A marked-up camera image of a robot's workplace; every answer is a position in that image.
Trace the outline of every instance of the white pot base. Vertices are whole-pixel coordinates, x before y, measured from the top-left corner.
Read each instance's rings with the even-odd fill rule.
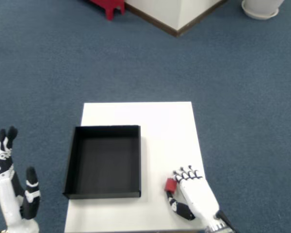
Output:
[[[272,13],[271,15],[269,15],[269,16],[257,15],[257,14],[254,14],[252,12],[247,11],[245,9],[245,7],[244,7],[244,4],[245,4],[245,0],[242,1],[242,9],[243,9],[243,11],[245,12],[246,15],[248,15],[249,17],[254,18],[254,19],[267,20],[267,19],[270,19],[272,17],[275,17],[279,13],[279,8],[277,8],[276,11],[274,13]]]

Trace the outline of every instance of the robotic hand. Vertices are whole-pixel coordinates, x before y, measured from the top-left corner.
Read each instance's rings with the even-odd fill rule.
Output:
[[[188,205],[174,199],[173,193],[177,184],[179,184]],[[236,232],[228,218],[220,210],[207,180],[192,166],[181,167],[174,171],[173,177],[167,180],[165,191],[172,210],[187,220],[193,220],[195,217],[200,218],[207,226],[205,233]]]
[[[11,157],[16,136],[13,126],[8,134],[0,131],[0,206],[7,225],[0,233],[39,233],[33,219],[40,202],[39,183],[33,167],[27,169],[26,190],[19,183]]]

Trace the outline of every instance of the white wall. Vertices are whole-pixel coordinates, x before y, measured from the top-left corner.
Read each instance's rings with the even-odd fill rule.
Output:
[[[177,29],[182,0],[125,0],[129,5]]]
[[[181,0],[177,30],[191,22],[220,0]]]
[[[179,30],[220,0],[125,0],[129,5]]]

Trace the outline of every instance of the white table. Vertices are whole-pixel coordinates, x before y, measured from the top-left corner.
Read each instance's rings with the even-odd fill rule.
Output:
[[[85,103],[82,126],[141,126],[141,197],[69,200],[65,233],[200,230],[172,212],[163,188],[180,166],[204,173],[191,102]],[[177,191],[175,196],[182,200]]]

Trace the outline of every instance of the open black box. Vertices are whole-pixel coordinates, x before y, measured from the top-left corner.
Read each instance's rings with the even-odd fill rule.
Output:
[[[76,127],[64,195],[69,199],[141,196],[140,126]]]

